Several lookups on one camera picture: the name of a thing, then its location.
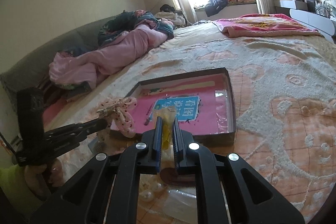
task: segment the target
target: triangular cutout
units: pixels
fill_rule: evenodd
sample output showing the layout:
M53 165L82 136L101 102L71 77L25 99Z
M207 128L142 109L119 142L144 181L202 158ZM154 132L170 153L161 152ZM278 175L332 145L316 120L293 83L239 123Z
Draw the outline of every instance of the triangular cutout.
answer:
M268 190L250 171L246 168L241 170L246 186L250 192L254 204L260 204L264 201L270 200L273 194Z
M90 183L92 175L93 170L88 171L78 180L78 182L74 186L72 186L69 190L65 192L62 198L77 206L80 205L84 197L84 194L86 193L85 190Z

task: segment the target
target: person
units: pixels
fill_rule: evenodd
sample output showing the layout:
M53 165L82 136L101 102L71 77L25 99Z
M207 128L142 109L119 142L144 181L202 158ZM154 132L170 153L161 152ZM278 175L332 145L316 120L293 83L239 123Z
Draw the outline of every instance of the person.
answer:
M39 208L47 195L38 176L46 171L47 165L11 166L0 168L0 223L22 224L28 222L31 214ZM49 177L46 182L52 187L64 184L63 168L56 159L48 168Z

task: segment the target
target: yellow object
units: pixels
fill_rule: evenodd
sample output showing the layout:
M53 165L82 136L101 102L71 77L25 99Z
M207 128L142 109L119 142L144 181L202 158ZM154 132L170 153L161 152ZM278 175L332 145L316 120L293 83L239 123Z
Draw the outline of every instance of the yellow object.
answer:
M176 116L175 106L164 107L159 110L153 110L154 121L158 116L162 118L162 150L170 149L171 132L173 123Z

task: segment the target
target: folded pink blanket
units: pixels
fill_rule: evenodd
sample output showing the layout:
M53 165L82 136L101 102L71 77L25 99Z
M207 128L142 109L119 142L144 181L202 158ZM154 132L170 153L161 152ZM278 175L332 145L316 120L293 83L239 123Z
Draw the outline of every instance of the folded pink blanket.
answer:
M238 18L218 19L213 23L229 37L276 37L281 35L321 35L294 19L283 15L251 14Z

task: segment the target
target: silver screw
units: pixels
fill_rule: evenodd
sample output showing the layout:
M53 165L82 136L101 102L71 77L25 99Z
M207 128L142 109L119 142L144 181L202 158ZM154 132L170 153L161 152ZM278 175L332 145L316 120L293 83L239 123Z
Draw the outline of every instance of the silver screw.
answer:
M235 154L235 153L231 153L231 154L228 156L228 158L229 158L230 160L232 160L232 161L236 161L236 160L239 159L239 156L238 156L237 154Z
M145 143L137 143L135 147L139 150L145 149L147 145Z
M200 145L198 143L190 143L188 146L192 150L197 150L200 147Z
M101 160L104 160L104 159L106 159L106 154L105 153L99 153L99 154L96 155L96 160L101 161Z

